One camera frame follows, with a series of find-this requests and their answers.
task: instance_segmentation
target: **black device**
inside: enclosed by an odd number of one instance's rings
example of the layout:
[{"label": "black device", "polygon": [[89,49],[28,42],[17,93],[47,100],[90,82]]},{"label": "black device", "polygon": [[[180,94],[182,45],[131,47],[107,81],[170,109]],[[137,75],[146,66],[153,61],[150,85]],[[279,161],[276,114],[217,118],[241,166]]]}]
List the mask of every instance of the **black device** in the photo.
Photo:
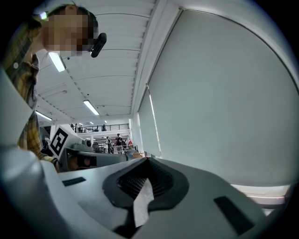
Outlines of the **black device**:
[{"label": "black device", "polygon": [[98,36],[93,47],[90,50],[92,58],[96,58],[98,56],[103,46],[105,45],[106,41],[107,41],[107,34],[103,32]]}]

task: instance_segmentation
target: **light fixture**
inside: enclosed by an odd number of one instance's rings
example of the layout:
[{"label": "light fixture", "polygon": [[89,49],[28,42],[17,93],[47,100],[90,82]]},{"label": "light fixture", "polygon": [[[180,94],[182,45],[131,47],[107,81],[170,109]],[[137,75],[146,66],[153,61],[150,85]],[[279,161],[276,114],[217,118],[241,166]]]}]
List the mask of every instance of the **light fixture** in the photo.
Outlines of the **light fixture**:
[{"label": "light fixture", "polygon": [[86,104],[86,106],[95,114],[95,115],[99,115],[99,113],[97,112],[97,110],[92,106],[92,104],[90,103],[89,100],[84,100],[83,101],[84,104]]},{"label": "light fixture", "polygon": [[52,59],[52,62],[56,66],[57,70],[59,72],[64,71],[65,70],[65,65],[64,65],[64,62],[63,62],[62,58],[60,57],[60,55],[56,52],[49,52],[49,55]]},{"label": "light fixture", "polygon": [[41,19],[45,20],[47,18],[47,13],[43,12],[40,14]]},{"label": "light fixture", "polygon": [[46,118],[47,120],[52,120],[51,118],[49,118],[48,116],[45,116],[44,114],[42,113],[39,113],[38,111],[36,111],[36,113],[44,118]]}]

